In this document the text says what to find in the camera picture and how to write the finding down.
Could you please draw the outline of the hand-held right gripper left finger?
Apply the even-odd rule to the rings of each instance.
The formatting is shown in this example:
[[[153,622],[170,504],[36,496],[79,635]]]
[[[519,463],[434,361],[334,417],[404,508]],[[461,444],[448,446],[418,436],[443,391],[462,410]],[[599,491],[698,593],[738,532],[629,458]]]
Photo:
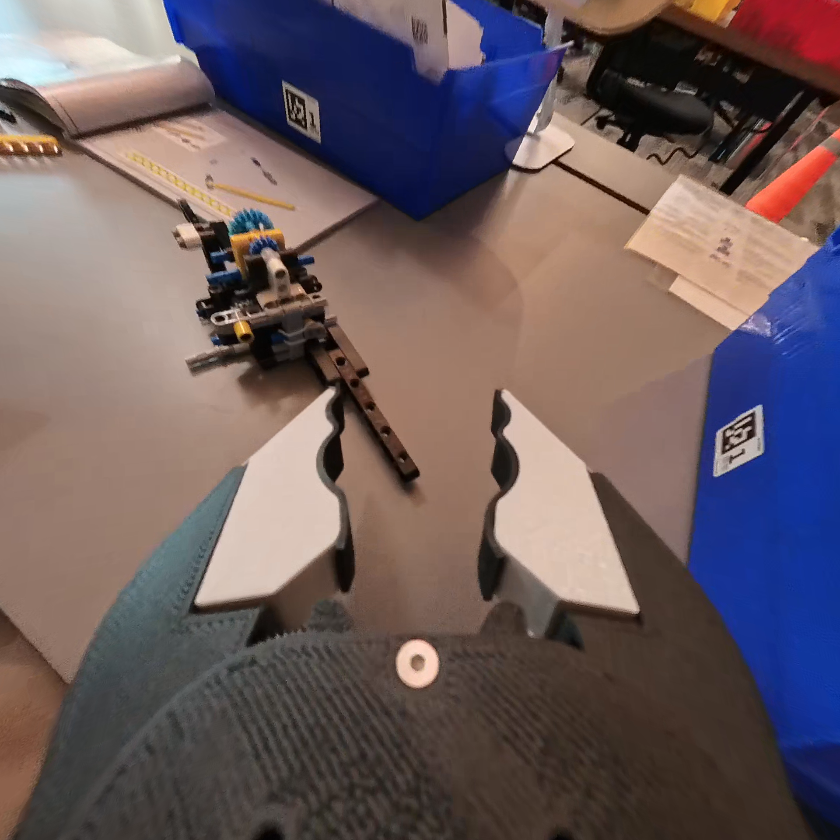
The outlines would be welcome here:
[[[354,546],[343,471],[343,401],[329,387],[244,464],[193,601],[195,612],[267,610],[281,632],[348,592]]]

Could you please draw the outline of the yellow lego beam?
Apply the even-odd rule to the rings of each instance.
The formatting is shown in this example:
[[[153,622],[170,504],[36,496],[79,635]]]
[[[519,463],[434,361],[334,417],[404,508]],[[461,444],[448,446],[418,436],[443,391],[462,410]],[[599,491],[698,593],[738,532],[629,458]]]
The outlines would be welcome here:
[[[55,158],[64,153],[49,134],[1,134],[0,141],[3,158]]]

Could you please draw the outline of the black office chair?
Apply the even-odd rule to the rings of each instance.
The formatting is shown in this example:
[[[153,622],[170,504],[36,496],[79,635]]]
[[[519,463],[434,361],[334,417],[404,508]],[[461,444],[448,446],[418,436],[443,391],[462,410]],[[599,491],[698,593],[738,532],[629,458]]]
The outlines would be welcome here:
[[[618,144],[628,151],[636,151],[645,136],[706,138],[713,107],[701,95],[678,89],[699,48],[696,38],[659,24],[604,40],[585,85],[598,106],[596,128],[620,129]]]

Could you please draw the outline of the lego technic assembly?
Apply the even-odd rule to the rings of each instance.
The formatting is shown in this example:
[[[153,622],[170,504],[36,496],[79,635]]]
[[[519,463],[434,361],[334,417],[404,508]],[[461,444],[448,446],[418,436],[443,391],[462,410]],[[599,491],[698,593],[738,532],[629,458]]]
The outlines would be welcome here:
[[[322,283],[310,272],[314,259],[288,248],[282,232],[257,209],[225,222],[199,216],[184,199],[177,205],[184,223],[173,237],[183,250],[200,250],[209,269],[206,295],[195,310],[212,345],[188,356],[187,369],[195,374],[252,361],[270,370],[305,360],[325,386],[351,398],[401,482],[416,480],[415,460],[365,383],[368,364],[329,312]]]

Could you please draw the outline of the beige fabric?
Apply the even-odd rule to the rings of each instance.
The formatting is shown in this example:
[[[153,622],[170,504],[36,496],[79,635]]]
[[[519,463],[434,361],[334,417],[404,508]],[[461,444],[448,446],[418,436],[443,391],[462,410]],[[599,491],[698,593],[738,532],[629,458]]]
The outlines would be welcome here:
[[[39,776],[67,684],[1,615],[1,838],[10,838]]]

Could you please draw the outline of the tan desk with black legs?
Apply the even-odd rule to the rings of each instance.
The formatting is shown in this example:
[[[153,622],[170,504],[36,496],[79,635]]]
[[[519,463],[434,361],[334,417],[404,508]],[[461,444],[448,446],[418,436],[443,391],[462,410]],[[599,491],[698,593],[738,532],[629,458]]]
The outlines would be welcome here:
[[[585,33],[602,46],[606,39],[652,24],[679,30],[698,40],[700,48],[691,74],[678,89],[701,95],[715,114],[722,114],[724,104],[737,112],[736,121],[730,124],[729,133],[711,160],[724,162],[727,153],[734,152],[737,140],[752,143],[749,152],[721,184],[725,195],[740,188],[814,102],[825,106],[838,103],[838,70],[765,45],[739,31],[688,14],[675,5],[667,6],[656,17],[627,33],[597,34],[590,28]]]

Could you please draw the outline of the printed paper sheet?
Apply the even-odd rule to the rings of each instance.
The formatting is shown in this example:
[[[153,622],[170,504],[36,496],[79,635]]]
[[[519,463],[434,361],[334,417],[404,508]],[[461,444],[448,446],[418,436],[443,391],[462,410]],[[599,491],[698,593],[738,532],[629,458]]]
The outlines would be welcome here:
[[[683,175],[661,196],[626,249],[675,278],[708,288],[715,280],[751,282],[770,294],[817,251],[807,239]]]

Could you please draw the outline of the red bin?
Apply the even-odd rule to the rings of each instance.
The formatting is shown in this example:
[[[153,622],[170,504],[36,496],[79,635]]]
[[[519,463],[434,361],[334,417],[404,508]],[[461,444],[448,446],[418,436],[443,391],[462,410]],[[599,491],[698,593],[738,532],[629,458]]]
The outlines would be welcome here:
[[[839,69],[838,1],[743,1],[729,28],[804,60]]]

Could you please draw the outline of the orange traffic cone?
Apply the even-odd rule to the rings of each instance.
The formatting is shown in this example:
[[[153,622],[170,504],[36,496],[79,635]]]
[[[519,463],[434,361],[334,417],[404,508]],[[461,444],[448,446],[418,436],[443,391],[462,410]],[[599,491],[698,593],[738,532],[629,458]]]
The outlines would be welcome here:
[[[779,223],[833,167],[838,157],[839,131],[836,130],[752,196],[745,208],[774,224]]]

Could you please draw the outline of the lego instruction booklet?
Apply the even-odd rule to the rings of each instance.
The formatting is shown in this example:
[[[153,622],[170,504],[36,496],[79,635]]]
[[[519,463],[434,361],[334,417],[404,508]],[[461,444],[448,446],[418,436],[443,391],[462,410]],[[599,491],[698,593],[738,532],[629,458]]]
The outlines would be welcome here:
[[[267,215],[288,247],[317,242],[377,199],[219,108],[204,73],[173,56],[84,67],[53,56],[2,58],[2,94],[42,114],[91,157],[166,202],[231,223]]]

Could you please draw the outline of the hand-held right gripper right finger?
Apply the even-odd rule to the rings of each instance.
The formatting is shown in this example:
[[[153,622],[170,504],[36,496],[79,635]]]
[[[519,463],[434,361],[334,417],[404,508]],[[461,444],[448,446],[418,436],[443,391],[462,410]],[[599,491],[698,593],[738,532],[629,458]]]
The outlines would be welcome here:
[[[561,637],[573,613],[642,615],[585,462],[509,390],[493,395],[489,501],[478,553],[486,602],[521,612],[530,637]]]

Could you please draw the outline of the white monitor stand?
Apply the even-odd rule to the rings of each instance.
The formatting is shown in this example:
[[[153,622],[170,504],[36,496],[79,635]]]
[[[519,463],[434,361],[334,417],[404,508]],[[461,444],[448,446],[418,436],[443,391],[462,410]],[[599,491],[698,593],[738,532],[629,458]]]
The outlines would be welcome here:
[[[562,75],[562,60],[572,40],[565,33],[564,19],[550,12],[544,2],[515,1],[512,12],[542,29],[542,42],[546,49],[559,51],[558,66],[548,85],[538,110],[534,113],[528,131],[523,136],[518,151],[511,157],[511,167],[520,172],[540,172],[556,162],[574,147],[574,139],[567,132],[552,128],[555,100]]]

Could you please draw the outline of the white paper sheet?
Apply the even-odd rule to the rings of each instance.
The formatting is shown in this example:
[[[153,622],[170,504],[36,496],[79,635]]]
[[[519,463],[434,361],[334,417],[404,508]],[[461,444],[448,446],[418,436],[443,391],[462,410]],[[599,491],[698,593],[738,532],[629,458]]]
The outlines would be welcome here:
[[[770,293],[751,282],[715,280],[711,288],[678,276],[668,291],[710,319],[733,331],[748,321]]]

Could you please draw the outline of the blue plastic bin with papers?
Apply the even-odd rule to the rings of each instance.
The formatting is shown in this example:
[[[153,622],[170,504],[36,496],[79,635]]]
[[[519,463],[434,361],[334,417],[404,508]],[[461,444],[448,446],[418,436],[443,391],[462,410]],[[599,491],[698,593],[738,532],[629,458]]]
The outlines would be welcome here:
[[[477,66],[440,81],[412,47],[330,2],[163,2],[216,94],[414,219],[511,165],[565,48],[490,2]]]

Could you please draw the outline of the white papers in bin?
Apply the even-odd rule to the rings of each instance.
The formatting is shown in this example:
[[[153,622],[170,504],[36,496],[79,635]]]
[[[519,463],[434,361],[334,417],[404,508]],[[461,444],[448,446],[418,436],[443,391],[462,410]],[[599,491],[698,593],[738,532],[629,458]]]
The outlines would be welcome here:
[[[409,46],[417,73],[439,83],[450,70],[481,66],[484,28],[451,1],[331,1],[330,5]]]

